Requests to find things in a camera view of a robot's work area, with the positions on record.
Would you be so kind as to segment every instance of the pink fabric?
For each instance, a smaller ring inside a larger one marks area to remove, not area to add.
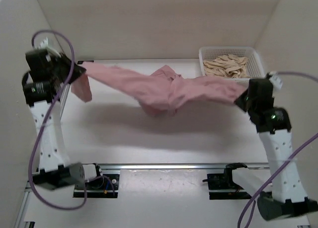
[[[72,83],[72,92],[81,100],[92,99],[88,76],[139,101],[143,110],[152,116],[169,112],[175,114],[188,101],[216,101],[233,104],[245,88],[233,81],[214,76],[184,79],[169,66],[146,76],[120,67],[106,67],[84,62],[86,74]]]

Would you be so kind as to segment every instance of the purple hose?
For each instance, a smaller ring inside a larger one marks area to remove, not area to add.
[[[30,183],[30,187],[31,187],[31,190],[32,192],[34,193],[34,195],[42,202],[44,203],[45,205],[51,207],[51,208],[55,208],[55,209],[59,209],[59,210],[64,210],[64,211],[72,211],[72,210],[76,210],[76,209],[79,209],[81,207],[84,206],[84,204],[86,203],[87,201],[87,190],[86,190],[86,186],[84,186],[84,200],[82,202],[82,204],[76,206],[76,207],[61,207],[61,206],[58,206],[58,205],[54,205],[50,202],[48,202],[47,200],[45,200],[39,193],[38,191],[36,190],[35,188],[35,185],[34,185],[34,182],[33,182],[33,179],[32,179],[32,165],[33,165],[33,161],[34,161],[34,157],[35,157],[35,153],[36,153],[36,150],[40,144],[40,141],[41,141],[41,138],[42,138],[42,135],[43,135],[43,132],[44,132],[44,129],[45,129],[45,124],[51,114],[51,111],[55,105],[55,103],[59,100],[59,98],[61,97],[62,95],[62,92],[64,91],[64,88],[66,87],[66,85],[69,83],[71,77],[72,77],[72,74],[73,74],[73,71],[74,71],[74,64],[75,64],[75,54],[74,54],[74,48],[71,44],[71,42],[69,41],[69,39],[67,39],[63,34],[55,31],[55,30],[48,30],[48,29],[44,29],[44,30],[39,30],[37,31],[32,39],[31,39],[31,44],[32,46],[34,47],[34,39],[39,35],[39,34],[42,34],[42,33],[52,33],[54,35],[58,35],[60,36],[61,38],[63,38],[69,45],[70,47],[70,50],[71,50],[71,68],[70,68],[70,72],[68,74],[68,77],[66,78],[65,82],[63,83],[62,87],[60,88],[60,90],[58,91],[58,93],[56,94],[56,96],[54,97],[53,101],[52,101],[52,104],[50,105],[48,111],[46,112],[45,116],[44,116],[44,119],[43,119],[43,123],[41,125],[41,128],[40,128],[40,131],[38,133],[38,136],[36,138],[36,141],[34,143],[34,147],[33,147],[33,150],[32,150],[32,153],[31,153],[31,157],[30,157],[30,161],[29,161],[29,168],[28,168],[28,178],[29,178],[29,183]],[[91,181],[93,180],[96,180],[96,179],[99,179],[101,178],[102,176],[99,176],[99,177],[96,177],[94,179],[91,179]],[[110,181],[110,185],[112,186],[112,189],[113,189],[113,194],[115,194],[115,189],[114,189],[114,186],[112,184],[112,182]]]
[[[299,72],[278,72],[278,75],[287,75],[287,76],[302,76],[302,77],[306,77],[309,79],[314,80],[315,82],[318,82],[318,78],[306,73],[299,73]],[[304,142],[298,149],[296,149],[290,156],[289,158],[279,167],[279,169],[276,170],[276,172],[274,172],[271,177],[257,190],[257,192],[255,192],[255,194],[251,197],[251,199],[247,202],[247,204],[245,205],[245,207],[242,210],[242,213],[239,216],[238,219],[238,228],[240,228],[240,225],[242,223],[243,217],[245,215],[245,213],[247,212],[248,208],[250,207],[250,205],[252,204],[252,202],[254,202],[253,207],[255,207],[255,199],[259,196],[259,194],[272,182],[272,180],[293,160],[293,158],[301,151],[303,150],[303,148],[305,148],[307,145],[309,145],[312,141],[314,141],[315,139],[318,138],[318,133],[315,134],[314,136],[312,136],[309,140],[307,140],[306,142]],[[249,216],[249,219],[247,221],[247,224],[245,226],[245,228],[248,228],[252,217],[253,217],[253,212],[254,209],[252,208],[251,211],[251,215]]]

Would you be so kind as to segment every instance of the purple cable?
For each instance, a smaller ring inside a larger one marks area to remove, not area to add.
[[[318,83],[318,78],[306,73],[300,73],[300,72],[278,72],[278,75],[287,75],[287,76],[302,76],[302,77],[306,77],[309,78],[311,80],[314,80],[315,82]],[[242,223],[243,217],[245,215],[245,213],[247,212],[248,208],[250,207],[250,205],[252,204],[252,202],[254,202],[253,207],[255,207],[255,199],[259,196],[259,194],[272,182],[272,180],[293,160],[293,158],[301,151],[303,150],[307,145],[309,145],[312,141],[314,141],[315,139],[318,138],[318,133],[315,134],[314,136],[312,136],[309,140],[307,140],[306,142],[304,142],[298,149],[296,149],[290,156],[289,158],[279,167],[279,169],[276,170],[276,172],[273,173],[273,175],[271,175],[271,177],[257,190],[257,192],[255,192],[255,194],[251,197],[251,199],[247,202],[247,204],[245,205],[245,207],[242,210],[242,213],[239,216],[238,219],[238,228],[240,228],[240,225]],[[248,228],[252,218],[253,218],[253,212],[254,209],[252,208],[249,219],[247,221],[247,224],[245,226],[245,228]]]
[[[64,90],[64,88],[66,87],[66,85],[69,83],[71,77],[72,77],[72,74],[73,74],[73,71],[74,71],[74,64],[75,64],[75,53],[74,53],[74,48],[71,44],[71,42],[69,41],[69,39],[67,39],[62,33],[59,33],[55,30],[49,30],[49,29],[44,29],[44,30],[39,30],[37,31],[33,36],[32,36],[32,39],[31,39],[31,44],[32,46],[34,47],[34,39],[39,35],[39,34],[42,34],[42,33],[52,33],[54,35],[58,35],[60,36],[61,38],[63,38],[69,45],[70,47],[70,50],[71,50],[71,68],[70,68],[70,73],[68,74],[68,77],[66,78],[65,82],[63,83],[62,87],[60,88],[60,90],[58,91],[58,93],[56,94],[56,96],[53,98],[53,101],[52,101],[52,104],[50,105],[48,111],[46,112],[45,116],[44,116],[44,119],[43,119],[43,123],[41,125],[41,128],[39,130],[39,133],[38,133],[38,136],[36,138],[36,141],[34,143],[34,147],[33,147],[33,150],[32,150],[32,153],[31,153],[31,157],[30,157],[30,161],[29,161],[29,167],[28,167],[28,178],[29,178],[29,183],[30,183],[30,187],[31,187],[31,190],[32,192],[34,193],[34,195],[42,202],[44,203],[45,205],[51,207],[51,208],[55,208],[55,209],[59,209],[59,210],[64,210],[64,211],[72,211],[72,210],[76,210],[76,209],[79,209],[81,207],[84,206],[84,204],[86,203],[87,201],[87,190],[86,190],[86,186],[84,186],[84,200],[83,200],[83,203],[76,206],[76,207],[62,207],[62,206],[58,206],[58,205],[54,205],[50,202],[48,202],[47,200],[45,200],[39,193],[38,191],[36,190],[35,188],[35,185],[34,185],[34,182],[33,182],[33,179],[32,179],[32,165],[33,165],[33,161],[34,161],[34,157],[35,157],[35,153],[36,153],[36,150],[40,144],[40,141],[41,141],[41,138],[42,138],[42,135],[43,135],[43,132],[44,132],[44,129],[45,129],[45,124],[52,112],[52,109],[55,105],[55,103],[59,100],[59,98],[61,97],[62,95],[62,92]],[[91,179],[90,181],[93,181],[93,180],[96,180],[96,179],[99,179],[101,178],[102,176],[99,176],[99,177],[96,177],[94,179]],[[115,193],[115,189],[114,189],[114,186],[113,184],[111,183],[110,181],[110,184],[112,186],[112,189],[113,189],[113,194]]]

